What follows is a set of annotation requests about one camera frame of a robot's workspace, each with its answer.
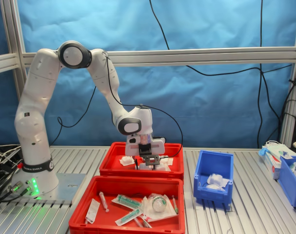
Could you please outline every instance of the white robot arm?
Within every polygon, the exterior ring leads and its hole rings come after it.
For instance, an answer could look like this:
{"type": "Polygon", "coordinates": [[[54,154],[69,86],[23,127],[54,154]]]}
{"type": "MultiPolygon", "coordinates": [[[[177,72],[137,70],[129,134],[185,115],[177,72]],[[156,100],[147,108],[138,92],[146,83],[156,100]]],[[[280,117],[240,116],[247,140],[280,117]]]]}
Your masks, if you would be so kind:
{"type": "Polygon", "coordinates": [[[107,99],[113,124],[121,134],[127,135],[125,155],[140,155],[148,164],[149,158],[153,158],[154,163],[151,162],[151,165],[159,164],[158,157],[154,156],[164,153],[165,139],[153,139],[151,110],[141,105],[127,112],[118,96],[119,80],[113,63],[101,49],[92,50],[91,54],[92,62],[87,70],[107,99]]]}
{"type": "Polygon", "coordinates": [[[29,184],[29,196],[47,193],[58,185],[44,114],[64,66],[87,68],[108,101],[113,124],[120,133],[127,135],[125,155],[140,155],[147,165],[159,164],[158,155],[165,152],[165,139],[153,139],[151,110],[141,105],[127,112],[117,93],[118,75],[106,52],[100,49],[89,51],[76,41],[67,41],[58,50],[39,50],[32,61],[15,118],[23,167],[13,176],[12,184],[18,181],[29,184]]]}

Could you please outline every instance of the medical supply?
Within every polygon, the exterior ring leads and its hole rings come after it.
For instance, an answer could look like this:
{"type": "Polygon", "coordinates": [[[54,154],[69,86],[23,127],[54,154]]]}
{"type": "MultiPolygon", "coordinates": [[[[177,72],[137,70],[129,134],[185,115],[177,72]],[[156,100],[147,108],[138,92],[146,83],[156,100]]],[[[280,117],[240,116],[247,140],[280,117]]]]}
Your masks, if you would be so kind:
{"type": "Polygon", "coordinates": [[[144,220],[143,217],[139,216],[139,218],[142,219],[143,225],[144,225],[145,228],[152,228],[151,225],[146,220],[144,220]]]}
{"type": "Polygon", "coordinates": [[[163,212],[166,208],[166,201],[163,197],[157,196],[153,199],[152,207],[155,212],[163,212]]]}
{"type": "Polygon", "coordinates": [[[162,219],[174,217],[177,215],[169,198],[166,195],[151,194],[149,196],[149,198],[144,197],[144,199],[142,201],[142,207],[143,207],[143,214],[144,214],[143,218],[148,222],[162,220],[162,219]],[[163,201],[161,199],[155,200],[155,198],[158,198],[158,197],[163,198],[166,202],[166,205],[163,203],[163,201]],[[158,202],[157,203],[158,205],[160,205],[159,202],[162,203],[160,207],[155,208],[153,206],[153,203],[156,201],[158,202]],[[164,207],[165,207],[164,211],[158,212],[158,211],[160,211],[158,209],[160,209],[160,208],[163,209],[164,207]]]}
{"type": "Polygon", "coordinates": [[[130,213],[128,213],[127,215],[125,215],[124,217],[122,217],[122,218],[118,219],[117,221],[115,221],[115,223],[118,226],[122,226],[125,223],[128,223],[129,221],[133,220],[134,218],[138,217],[141,214],[142,214],[141,209],[133,210],[130,213]]]}
{"type": "Polygon", "coordinates": [[[133,199],[126,197],[124,195],[118,195],[117,199],[120,204],[127,205],[128,207],[131,207],[133,209],[136,209],[141,206],[141,202],[133,200],[133,199]]]}
{"type": "Polygon", "coordinates": [[[153,166],[152,165],[146,165],[145,163],[141,163],[141,164],[139,164],[139,170],[152,171],[153,170],[153,166]]]}
{"type": "Polygon", "coordinates": [[[172,158],[172,157],[165,157],[160,160],[161,163],[167,164],[168,166],[172,166],[173,161],[174,161],[174,158],[172,158]]]}
{"type": "Polygon", "coordinates": [[[267,144],[266,143],[266,147],[270,151],[270,153],[277,158],[280,158],[281,156],[285,159],[291,159],[292,156],[296,156],[296,153],[290,150],[284,144],[277,144],[277,143],[267,144]]]}
{"type": "Polygon", "coordinates": [[[173,198],[175,212],[176,212],[176,214],[178,214],[178,208],[177,208],[177,205],[176,205],[176,201],[175,201],[174,195],[172,195],[172,198],[173,198]]]}
{"type": "Polygon", "coordinates": [[[220,186],[218,186],[216,184],[208,184],[208,185],[206,185],[206,188],[220,190],[220,191],[225,191],[222,187],[220,187],[220,186]]]}
{"type": "Polygon", "coordinates": [[[86,221],[90,222],[91,224],[94,223],[95,219],[96,219],[96,215],[99,209],[100,203],[97,202],[96,200],[92,199],[89,209],[87,211],[87,215],[86,215],[86,221]]]}
{"type": "Polygon", "coordinates": [[[155,165],[155,166],[154,166],[154,170],[155,170],[155,171],[166,171],[165,164],[160,163],[159,165],[155,165]]]}
{"type": "Polygon", "coordinates": [[[291,169],[292,172],[295,171],[295,169],[296,169],[296,162],[292,163],[292,165],[290,166],[290,169],[291,169]]]}
{"type": "Polygon", "coordinates": [[[271,174],[272,179],[279,179],[280,176],[280,168],[281,168],[281,160],[278,157],[273,156],[267,148],[262,148],[258,155],[264,161],[268,171],[271,174]]]}
{"type": "Polygon", "coordinates": [[[122,159],[119,160],[119,162],[123,166],[128,166],[128,165],[132,165],[135,163],[134,159],[131,156],[124,156],[124,157],[122,157],[122,159]]]}
{"type": "Polygon", "coordinates": [[[226,187],[228,181],[229,181],[229,179],[225,179],[221,175],[211,174],[207,179],[207,183],[210,186],[209,187],[206,186],[206,187],[211,188],[211,189],[217,189],[216,186],[218,186],[219,188],[224,188],[224,187],[226,187]]]}
{"type": "Polygon", "coordinates": [[[143,225],[139,222],[139,220],[137,218],[134,218],[134,221],[136,222],[138,227],[143,228],[143,225]]]}
{"type": "Polygon", "coordinates": [[[101,198],[101,202],[102,202],[102,204],[103,204],[103,207],[105,208],[105,211],[106,211],[106,212],[109,212],[108,205],[107,205],[107,202],[105,201],[105,197],[104,197],[104,195],[103,195],[103,192],[100,192],[100,193],[99,193],[99,196],[100,196],[100,198],[101,198]]]}

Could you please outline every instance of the metal table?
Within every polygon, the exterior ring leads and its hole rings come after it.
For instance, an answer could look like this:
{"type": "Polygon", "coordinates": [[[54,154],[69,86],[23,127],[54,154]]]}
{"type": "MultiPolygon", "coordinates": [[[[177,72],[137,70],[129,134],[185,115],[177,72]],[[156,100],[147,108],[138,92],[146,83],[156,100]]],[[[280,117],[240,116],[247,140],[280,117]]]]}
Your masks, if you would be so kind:
{"type": "MultiPolygon", "coordinates": [[[[90,179],[99,175],[108,147],[52,147],[59,173],[84,173],[86,179],[72,205],[10,202],[0,204],[0,233],[69,233],[68,221],[90,179]]],[[[296,234],[294,209],[255,149],[207,149],[233,153],[231,210],[211,201],[197,203],[193,177],[200,148],[184,148],[184,201],[187,234],[296,234]]]]}

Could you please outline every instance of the syringe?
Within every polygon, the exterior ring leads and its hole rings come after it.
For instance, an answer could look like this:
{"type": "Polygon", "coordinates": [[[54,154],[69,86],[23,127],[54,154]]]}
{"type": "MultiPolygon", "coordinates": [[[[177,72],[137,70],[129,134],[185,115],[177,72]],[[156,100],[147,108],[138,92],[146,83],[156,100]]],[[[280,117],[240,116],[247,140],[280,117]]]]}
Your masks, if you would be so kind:
{"type": "Polygon", "coordinates": [[[99,196],[100,196],[100,198],[101,198],[101,201],[102,201],[103,207],[105,208],[105,211],[106,211],[106,212],[109,212],[108,205],[107,205],[107,202],[105,201],[105,198],[104,198],[103,192],[100,192],[100,193],[99,193],[99,196]]]}

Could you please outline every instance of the blue box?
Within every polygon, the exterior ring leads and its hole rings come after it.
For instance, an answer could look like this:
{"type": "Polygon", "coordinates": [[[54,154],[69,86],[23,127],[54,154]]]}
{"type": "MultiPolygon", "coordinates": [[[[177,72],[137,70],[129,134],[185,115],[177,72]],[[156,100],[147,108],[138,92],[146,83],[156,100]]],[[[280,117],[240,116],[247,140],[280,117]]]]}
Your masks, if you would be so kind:
{"type": "Polygon", "coordinates": [[[231,203],[234,179],[234,155],[201,150],[195,172],[193,195],[198,199],[222,202],[226,206],[231,203]],[[211,174],[222,175],[229,179],[225,191],[206,188],[211,174]]]}
{"type": "Polygon", "coordinates": [[[290,165],[296,162],[296,156],[292,156],[292,159],[281,159],[281,169],[279,183],[284,190],[285,195],[287,196],[290,204],[293,207],[296,207],[296,177],[290,169],[290,165]]]}

